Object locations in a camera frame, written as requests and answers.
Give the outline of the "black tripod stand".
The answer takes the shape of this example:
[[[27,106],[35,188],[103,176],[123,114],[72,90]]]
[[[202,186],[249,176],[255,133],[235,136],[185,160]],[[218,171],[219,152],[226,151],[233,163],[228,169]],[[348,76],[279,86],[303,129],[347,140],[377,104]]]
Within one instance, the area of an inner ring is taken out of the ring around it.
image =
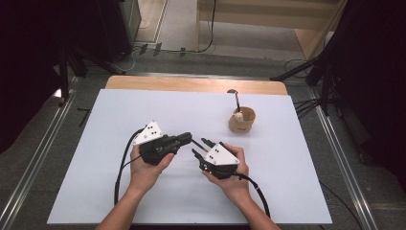
[[[332,67],[329,63],[323,60],[323,56],[319,55],[311,60],[306,60],[299,66],[285,71],[277,77],[271,77],[271,81],[285,81],[294,77],[300,72],[305,72],[310,68],[310,72],[305,77],[305,83],[308,86],[316,86],[319,81],[322,82],[321,95],[315,96],[314,99],[298,102],[295,108],[299,119],[302,119],[312,109],[320,107],[325,116],[328,116],[327,105],[334,102],[330,97],[330,90],[333,87],[333,76],[331,74]]]
[[[65,105],[70,99],[68,67],[71,67],[76,76],[84,78],[88,72],[84,64],[85,59],[91,60],[110,74],[124,74],[124,71],[119,71],[117,68],[111,67],[101,58],[89,53],[83,48],[70,44],[62,45],[59,52],[59,75],[61,79],[61,102],[59,103],[59,106]]]

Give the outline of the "dark curtain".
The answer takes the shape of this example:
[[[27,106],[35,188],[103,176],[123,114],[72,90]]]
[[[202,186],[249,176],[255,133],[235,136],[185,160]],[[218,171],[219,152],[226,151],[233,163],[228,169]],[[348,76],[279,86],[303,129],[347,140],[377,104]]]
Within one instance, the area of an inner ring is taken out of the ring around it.
[[[406,192],[406,0],[348,0],[330,63],[368,137],[360,148]]]
[[[62,85],[54,66],[94,0],[0,0],[0,154]]]

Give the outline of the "wooden pen holder cup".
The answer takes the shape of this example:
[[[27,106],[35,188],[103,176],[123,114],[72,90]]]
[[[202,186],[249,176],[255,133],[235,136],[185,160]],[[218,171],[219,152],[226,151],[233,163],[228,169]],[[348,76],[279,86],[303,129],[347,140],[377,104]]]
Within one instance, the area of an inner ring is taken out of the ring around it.
[[[233,112],[232,116],[229,119],[229,129],[233,133],[248,133],[256,120],[256,112],[251,107],[242,106],[241,112],[243,113],[243,120],[241,122],[237,121],[234,118],[234,114],[237,113],[237,110]]]

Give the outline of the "person's right hand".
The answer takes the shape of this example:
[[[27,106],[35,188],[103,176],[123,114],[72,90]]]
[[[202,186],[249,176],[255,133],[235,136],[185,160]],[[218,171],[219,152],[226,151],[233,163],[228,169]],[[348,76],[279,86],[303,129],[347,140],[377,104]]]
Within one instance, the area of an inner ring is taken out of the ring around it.
[[[244,175],[249,174],[249,167],[245,162],[244,150],[243,148],[234,147],[229,144],[224,144],[225,148],[234,154],[239,160],[237,166],[237,173],[242,173]],[[247,180],[239,179],[237,176],[231,176],[227,179],[217,179],[209,172],[202,172],[210,182],[217,185],[223,193],[238,207],[248,207],[253,203],[249,192],[249,184]]]

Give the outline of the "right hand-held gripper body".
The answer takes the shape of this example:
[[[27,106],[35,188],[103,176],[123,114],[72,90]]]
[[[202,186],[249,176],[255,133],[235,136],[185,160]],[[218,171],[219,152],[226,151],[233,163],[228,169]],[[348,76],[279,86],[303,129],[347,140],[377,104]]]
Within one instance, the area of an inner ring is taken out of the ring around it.
[[[230,178],[237,172],[239,159],[222,143],[215,144],[205,156],[198,156],[199,168],[217,179]]]

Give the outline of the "wooden table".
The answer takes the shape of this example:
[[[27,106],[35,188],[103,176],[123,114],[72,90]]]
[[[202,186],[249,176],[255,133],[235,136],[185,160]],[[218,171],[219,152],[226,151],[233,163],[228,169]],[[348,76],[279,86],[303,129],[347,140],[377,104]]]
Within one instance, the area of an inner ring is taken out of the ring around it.
[[[112,76],[106,89],[161,90],[182,92],[227,92],[235,89],[241,94],[287,95],[279,81],[224,80],[181,77]]]

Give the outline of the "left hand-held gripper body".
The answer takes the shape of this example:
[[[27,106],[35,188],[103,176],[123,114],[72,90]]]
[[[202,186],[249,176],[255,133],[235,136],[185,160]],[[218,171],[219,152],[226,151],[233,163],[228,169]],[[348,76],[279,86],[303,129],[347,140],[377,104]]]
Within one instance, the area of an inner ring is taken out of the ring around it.
[[[181,140],[176,135],[164,134],[157,122],[151,121],[136,135],[132,145],[139,147],[140,156],[145,163],[157,166],[167,154],[179,150]]]

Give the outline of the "light wooden furniture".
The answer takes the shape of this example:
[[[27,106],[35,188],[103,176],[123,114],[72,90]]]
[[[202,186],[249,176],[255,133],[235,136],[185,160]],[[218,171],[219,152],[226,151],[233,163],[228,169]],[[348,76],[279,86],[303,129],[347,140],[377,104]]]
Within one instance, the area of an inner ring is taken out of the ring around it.
[[[290,28],[304,57],[315,58],[329,32],[334,32],[348,0],[197,0],[195,49],[200,22]]]

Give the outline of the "dark grey cabinet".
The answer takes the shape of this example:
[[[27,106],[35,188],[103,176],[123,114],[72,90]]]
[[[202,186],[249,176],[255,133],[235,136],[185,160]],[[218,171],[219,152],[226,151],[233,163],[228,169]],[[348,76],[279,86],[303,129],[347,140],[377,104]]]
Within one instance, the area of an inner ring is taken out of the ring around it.
[[[105,60],[119,61],[132,51],[142,16],[138,0],[96,0],[101,15],[101,47]]]

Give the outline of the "white board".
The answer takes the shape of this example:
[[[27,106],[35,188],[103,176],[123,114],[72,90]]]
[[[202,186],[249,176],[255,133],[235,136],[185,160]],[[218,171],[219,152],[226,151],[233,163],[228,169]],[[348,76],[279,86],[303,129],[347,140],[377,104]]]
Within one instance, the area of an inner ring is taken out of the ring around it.
[[[252,195],[264,194],[271,218],[279,224],[326,224],[331,217],[317,173],[288,96],[241,94],[256,112],[252,129],[235,134],[229,119],[236,98],[228,93],[103,89],[91,111],[49,215],[51,224],[100,222],[113,207],[114,187],[127,187],[122,169],[130,136],[150,121],[164,133],[190,132],[194,140],[242,147]],[[192,153],[181,148],[142,199],[139,224],[242,224],[245,219],[222,191],[209,182]]]

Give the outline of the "metal floor rail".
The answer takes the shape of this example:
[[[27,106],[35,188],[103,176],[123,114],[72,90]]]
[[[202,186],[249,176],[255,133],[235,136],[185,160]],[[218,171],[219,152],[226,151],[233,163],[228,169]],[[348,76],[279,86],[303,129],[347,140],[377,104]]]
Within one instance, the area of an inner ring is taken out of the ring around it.
[[[373,217],[370,205],[363,194],[354,172],[352,171],[348,158],[345,155],[330,118],[323,112],[319,105],[317,106],[316,111],[327,136],[333,155],[336,159],[337,165],[340,169],[341,175],[346,183],[352,204],[357,212],[362,229],[379,230]]]
[[[45,134],[35,149],[35,152],[17,185],[13,189],[5,208],[0,215],[0,230],[10,230],[25,198],[31,189],[34,180],[45,161],[47,154],[56,139],[66,115],[76,97],[83,78],[73,77],[68,88],[69,98],[58,108],[52,122],[48,125]]]

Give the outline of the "person's left hand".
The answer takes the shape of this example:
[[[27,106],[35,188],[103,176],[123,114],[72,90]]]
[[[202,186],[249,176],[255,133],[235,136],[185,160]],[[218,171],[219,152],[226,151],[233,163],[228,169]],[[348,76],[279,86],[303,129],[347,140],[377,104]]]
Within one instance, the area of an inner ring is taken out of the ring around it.
[[[174,154],[169,153],[157,166],[149,165],[142,159],[138,146],[133,148],[130,156],[132,160],[130,163],[131,178],[127,190],[137,195],[145,195],[174,158]]]

